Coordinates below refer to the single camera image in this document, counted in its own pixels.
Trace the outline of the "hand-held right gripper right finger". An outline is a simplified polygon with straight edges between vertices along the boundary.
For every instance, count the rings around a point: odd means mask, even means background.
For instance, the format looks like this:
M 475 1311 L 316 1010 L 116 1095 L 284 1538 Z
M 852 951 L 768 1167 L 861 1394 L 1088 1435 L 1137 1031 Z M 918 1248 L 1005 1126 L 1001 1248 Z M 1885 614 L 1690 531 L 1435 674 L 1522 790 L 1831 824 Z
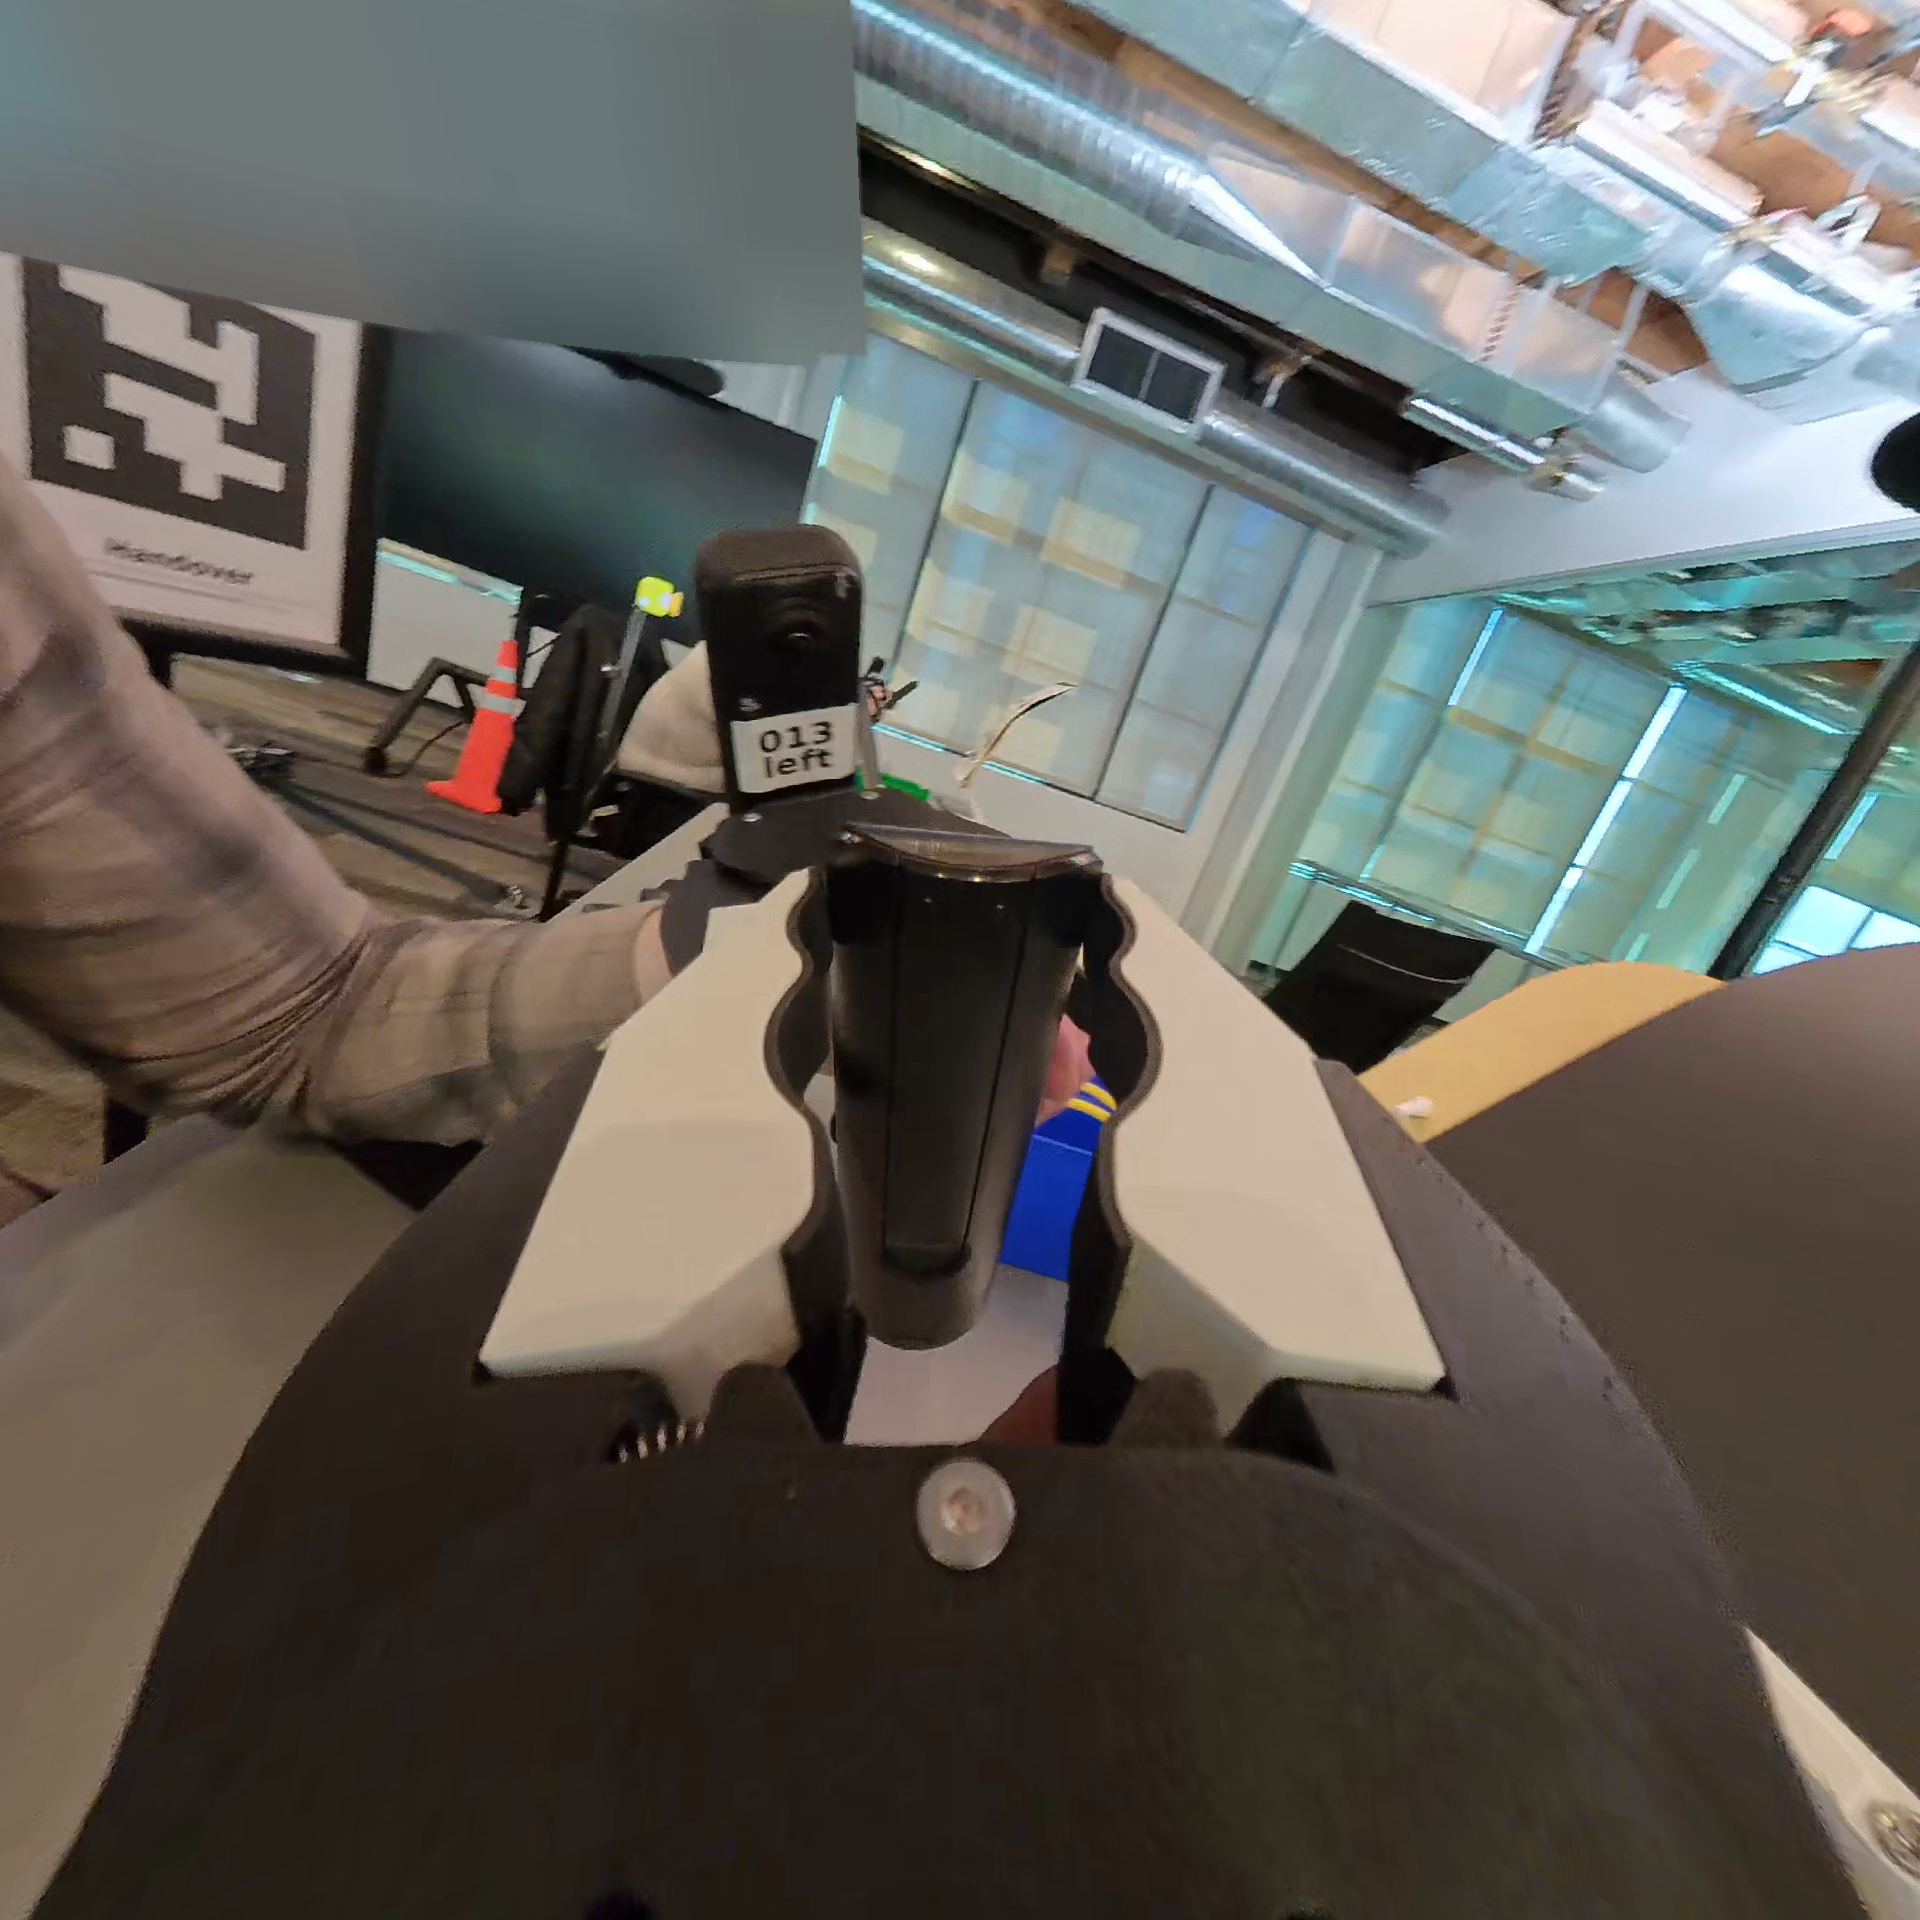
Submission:
M 1188 1373 L 1426 1394 L 1444 1357 L 1304 1040 L 1105 876 L 1075 1018 L 1115 1095 L 1072 1232 L 1067 1394 Z

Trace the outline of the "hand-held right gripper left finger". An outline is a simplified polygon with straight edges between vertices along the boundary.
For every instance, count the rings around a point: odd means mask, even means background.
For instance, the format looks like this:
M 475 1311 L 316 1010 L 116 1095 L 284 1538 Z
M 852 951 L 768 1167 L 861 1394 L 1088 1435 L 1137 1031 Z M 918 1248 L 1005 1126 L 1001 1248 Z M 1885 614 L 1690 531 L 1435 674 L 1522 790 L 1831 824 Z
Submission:
M 483 1341 L 495 1378 L 641 1371 L 707 1412 L 740 1366 L 803 1356 L 828 1412 L 850 1260 L 825 1122 L 816 871 L 719 907 L 705 947 L 599 1055 Z

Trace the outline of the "blue plastic bin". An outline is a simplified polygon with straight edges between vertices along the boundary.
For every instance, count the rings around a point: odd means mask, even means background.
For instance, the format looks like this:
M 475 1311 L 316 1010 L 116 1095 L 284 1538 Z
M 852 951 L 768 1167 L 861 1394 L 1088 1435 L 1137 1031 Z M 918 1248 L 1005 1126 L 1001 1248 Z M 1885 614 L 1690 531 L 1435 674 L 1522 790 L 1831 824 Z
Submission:
M 1093 1075 L 1054 1116 L 1035 1128 L 1002 1233 L 1005 1266 L 1069 1282 L 1075 1230 L 1093 1163 L 1117 1111 L 1118 1100 Z

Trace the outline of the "black remote control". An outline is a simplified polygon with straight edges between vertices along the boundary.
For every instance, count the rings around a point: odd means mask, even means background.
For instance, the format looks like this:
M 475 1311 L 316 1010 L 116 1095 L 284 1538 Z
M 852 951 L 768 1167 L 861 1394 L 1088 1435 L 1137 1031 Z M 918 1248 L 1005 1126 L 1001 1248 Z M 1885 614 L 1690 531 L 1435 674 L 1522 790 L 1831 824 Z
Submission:
M 828 858 L 834 1172 L 866 1330 L 978 1323 L 1103 868 L 1091 847 L 849 827 Z

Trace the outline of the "person's left forearm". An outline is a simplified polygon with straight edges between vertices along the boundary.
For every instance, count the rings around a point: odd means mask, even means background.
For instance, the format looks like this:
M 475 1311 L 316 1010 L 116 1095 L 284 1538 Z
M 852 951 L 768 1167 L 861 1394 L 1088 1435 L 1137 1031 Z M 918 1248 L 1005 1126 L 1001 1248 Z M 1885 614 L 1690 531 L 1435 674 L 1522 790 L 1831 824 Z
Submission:
M 5 1005 L 120 1101 L 490 1139 L 667 989 L 661 914 L 384 917 L 153 675 L 5 468 Z

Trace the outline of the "black office chair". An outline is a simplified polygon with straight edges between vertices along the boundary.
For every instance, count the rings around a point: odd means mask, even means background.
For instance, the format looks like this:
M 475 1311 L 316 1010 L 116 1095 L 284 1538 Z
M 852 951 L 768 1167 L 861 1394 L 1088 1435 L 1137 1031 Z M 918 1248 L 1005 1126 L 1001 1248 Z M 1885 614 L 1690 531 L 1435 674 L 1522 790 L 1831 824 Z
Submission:
M 667 614 L 637 602 L 626 615 L 582 603 L 541 656 L 541 672 L 522 696 L 497 795 L 507 816 L 541 810 L 549 845 L 541 922 L 562 906 L 569 856 L 589 824 L 593 802 L 643 696 L 669 669 L 665 635 L 680 595 Z

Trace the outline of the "black mesh chair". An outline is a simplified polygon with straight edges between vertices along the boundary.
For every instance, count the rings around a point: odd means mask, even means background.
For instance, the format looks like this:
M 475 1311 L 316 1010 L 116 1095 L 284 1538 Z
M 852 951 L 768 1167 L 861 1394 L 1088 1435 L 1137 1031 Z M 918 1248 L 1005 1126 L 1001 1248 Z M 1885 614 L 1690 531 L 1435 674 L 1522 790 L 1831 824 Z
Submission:
M 1361 1075 L 1426 1027 L 1494 951 L 1494 940 L 1351 901 L 1261 1003 L 1316 1060 Z

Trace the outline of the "orange traffic cone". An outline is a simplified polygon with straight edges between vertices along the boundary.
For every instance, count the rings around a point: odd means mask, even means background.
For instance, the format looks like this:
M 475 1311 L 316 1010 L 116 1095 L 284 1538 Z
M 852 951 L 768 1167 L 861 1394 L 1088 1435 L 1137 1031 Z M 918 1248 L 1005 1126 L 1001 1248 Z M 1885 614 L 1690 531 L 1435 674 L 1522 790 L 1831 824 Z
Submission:
M 522 644 L 517 635 L 509 635 L 500 642 L 487 683 L 475 696 L 475 715 L 452 773 L 431 780 L 424 787 L 432 800 L 473 813 L 502 813 L 500 782 L 522 712 L 521 668 Z

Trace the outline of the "black backdrop board stand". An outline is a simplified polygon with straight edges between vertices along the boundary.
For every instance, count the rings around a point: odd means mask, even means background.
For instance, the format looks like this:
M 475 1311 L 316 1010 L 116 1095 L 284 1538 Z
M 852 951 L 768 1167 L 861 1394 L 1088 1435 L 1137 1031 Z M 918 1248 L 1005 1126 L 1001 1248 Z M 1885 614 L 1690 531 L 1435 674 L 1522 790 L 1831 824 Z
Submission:
M 1916 1787 L 1916 945 L 1550 972 L 1361 1083 L 1621 1363 L 1767 1653 Z

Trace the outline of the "ceiling air vent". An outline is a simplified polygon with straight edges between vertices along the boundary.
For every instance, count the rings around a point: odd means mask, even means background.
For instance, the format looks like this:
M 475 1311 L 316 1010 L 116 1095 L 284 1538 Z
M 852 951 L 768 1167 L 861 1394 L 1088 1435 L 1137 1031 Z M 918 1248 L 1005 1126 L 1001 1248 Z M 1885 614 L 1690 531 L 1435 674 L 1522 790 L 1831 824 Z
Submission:
M 1220 358 L 1117 307 L 1097 306 L 1082 329 L 1069 390 L 1193 440 L 1213 416 L 1225 377 Z

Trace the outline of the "framed tag poster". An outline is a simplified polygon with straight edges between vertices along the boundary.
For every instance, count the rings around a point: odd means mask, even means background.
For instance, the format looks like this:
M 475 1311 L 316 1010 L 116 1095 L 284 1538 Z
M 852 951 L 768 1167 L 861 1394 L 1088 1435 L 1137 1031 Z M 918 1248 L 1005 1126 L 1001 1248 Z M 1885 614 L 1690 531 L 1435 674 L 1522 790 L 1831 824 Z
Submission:
M 2 440 L 109 607 L 182 651 L 364 668 L 379 329 L 2 256 Z

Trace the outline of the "black wall screen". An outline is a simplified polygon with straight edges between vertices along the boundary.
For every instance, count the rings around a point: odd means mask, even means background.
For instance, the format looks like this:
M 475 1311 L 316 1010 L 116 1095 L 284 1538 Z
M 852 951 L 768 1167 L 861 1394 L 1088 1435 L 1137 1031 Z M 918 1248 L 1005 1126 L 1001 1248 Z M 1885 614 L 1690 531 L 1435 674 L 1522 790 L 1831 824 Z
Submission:
M 573 348 L 396 329 L 375 533 L 555 602 L 695 598 L 716 533 L 803 516 L 814 440 Z

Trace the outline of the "silver ceiling duct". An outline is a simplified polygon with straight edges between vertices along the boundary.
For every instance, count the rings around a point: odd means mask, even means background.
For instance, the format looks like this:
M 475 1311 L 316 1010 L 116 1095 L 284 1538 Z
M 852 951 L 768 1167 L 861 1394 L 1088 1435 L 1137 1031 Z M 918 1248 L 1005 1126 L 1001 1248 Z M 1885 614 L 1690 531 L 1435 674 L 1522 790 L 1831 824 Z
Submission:
M 1916 3 L 852 3 L 879 148 L 1530 490 L 1916 406 Z

